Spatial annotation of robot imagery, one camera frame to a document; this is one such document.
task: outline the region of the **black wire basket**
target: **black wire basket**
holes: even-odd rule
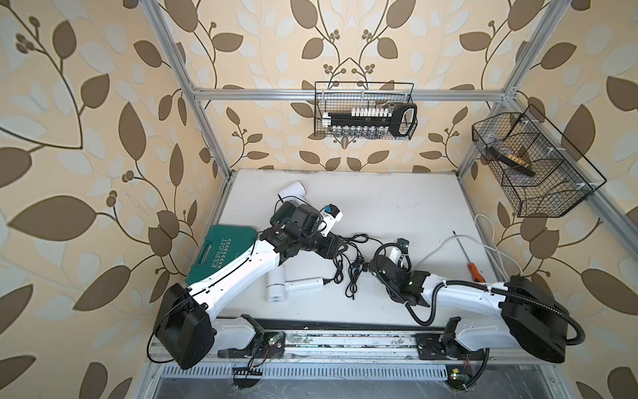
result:
[[[542,120],[561,135],[563,147],[554,145],[538,127],[538,116],[542,113],[532,107],[522,113],[504,112],[473,124],[472,141],[518,217],[558,218],[607,179],[543,116]],[[564,147],[569,147],[580,159],[574,160]],[[595,177],[586,177],[579,169],[587,169]]]
[[[315,137],[410,140],[417,128],[412,83],[315,82]]]

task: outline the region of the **wall-mounted basket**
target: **wall-mounted basket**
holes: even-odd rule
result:
[[[562,147],[538,127],[538,109],[505,112],[472,125],[472,141],[503,188],[518,217],[565,215],[607,182],[600,171],[550,120]],[[586,169],[594,178],[581,174]]]
[[[315,136],[410,140],[417,128],[412,83],[315,82]]]

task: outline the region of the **wallpaper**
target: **wallpaper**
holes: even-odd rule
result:
[[[336,139],[314,133],[313,106],[276,101],[205,104],[231,169],[452,172],[471,144],[485,102],[417,102],[411,140]]]
[[[500,89],[543,0],[159,0],[191,80],[209,89],[302,81]]]
[[[163,58],[131,1],[0,1],[2,398],[137,384],[222,184]]]
[[[638,223],[638,4],[572,1],[536,62],[519,95],[592,160],[609,179],[601,190]],[[463,184],[476,212],[495,224],[498,247],[583,326],[586,340],[568,347],[563,367],[572,391],[638,397],[636,260],[587,203],[563,218],[515,218],[483,162]],[[511,262],[507,269],[517,271]]]

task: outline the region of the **metal floor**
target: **metal floor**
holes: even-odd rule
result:
[[[239,389],[230,379],[162,378],[155,399],[544,399],[552,398],[536,366],[488,366],[470,392],[453,392],[444,382],[382,380],[261,380]]]

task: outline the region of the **white device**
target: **white device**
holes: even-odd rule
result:
[[[285,278],[284,266],[281,264],[269,271],[267,275],[266,300],[270,303],[282,302],[288,298],[289,292],[321,289],[323,287],[323,278],[306,278],[303,280],[295,280],[287,282]]]

